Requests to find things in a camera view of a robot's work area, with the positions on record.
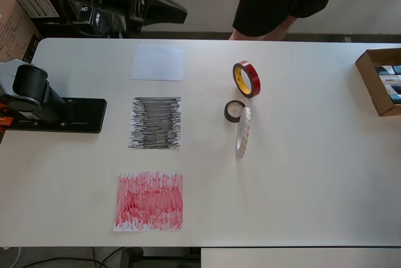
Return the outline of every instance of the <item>wall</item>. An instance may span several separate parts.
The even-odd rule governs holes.
[[[238,0],[175,0],[188,10],[183,25],[144,31],[231,32]],[[330,0],[326,9],[299,19],[292,33],[401,34],[401,0]]]

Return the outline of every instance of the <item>cardboard box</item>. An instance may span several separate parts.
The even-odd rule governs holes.
[[[0,0],[0,61],[30,63],[41,35],[16,0]]]
[[[367,50],[357,61],[358,70],[380,116],[401,115],[401,104],[394,104],[376,66],[401,65],[401,49]]]

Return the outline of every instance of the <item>white label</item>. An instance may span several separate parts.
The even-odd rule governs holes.
[[[399,76],[383,75],[380,76],[380,79],[384,85],[401,85],[401,77]]]
[[[25,112],[25,111],[19,111],[20,114],[24,115],[26,118],[30,120],[39,120],[37,116],[35,116],[33,113]]]
[[[17,0],[31,18],[58,18],[59,15],[50,0]]]
[[[386,90],[389,95],[398,95],[398,93],[391,87],[391,85],[386,85]]]

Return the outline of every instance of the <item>cable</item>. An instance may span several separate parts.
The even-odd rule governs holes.
[[[17,255],[17,258],[15,259],[14,263],[10,266],[10,268],[13,268],[13,267],[15,266],[15,264],[17,264],[20,255],[21,255],[21,248],[18,247],[18,255]]]
[[[92,254],[93,254],[93,265],[95,265],[95,268],[98,268],[98,266],[96,265],[96,257],[95,257],[95,248],[92,247]]]
[[[120,248],[114,250],[114,251],[113,251],[111,254],[109,254],[108,256],[106,256],[105,259],[102,260],[102,262],[100,263],[99,268],[102,268],[102,266],[105,267],[105,268],[107,268],[107,266],[104,264],[104,263],[107,261],[107,259],[108,259],[109,257],[111,257],[113,254],[116,254],[117,252],[119,252],[120,250],[122,250],[123,248],[124,248],[124,247],[120,247]]]
[[[34,265],[38,265],[38,264],[43,264],[43,263],[47,263],[47,262],[52,262],[54,260],[80,260],[82,262],[95,262],[100,264],[100,266],[103,265],[104,268],[110,268],[108,266],[106,266],[105,264],[99,262],[98,260],[93,260],[93,259],[79,259],[79,258],[75,258],[75,257],[54,257],[52,259],[47,259],[47,260],[40,260],[39,262],[35,262],[35,263],[30,263],[28,265],[22,266],[21,268],[28,268]]]

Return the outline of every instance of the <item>paper with red scribbles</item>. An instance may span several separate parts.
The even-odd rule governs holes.
[[[114,231],[182,230],[182,173],[120,175]]]

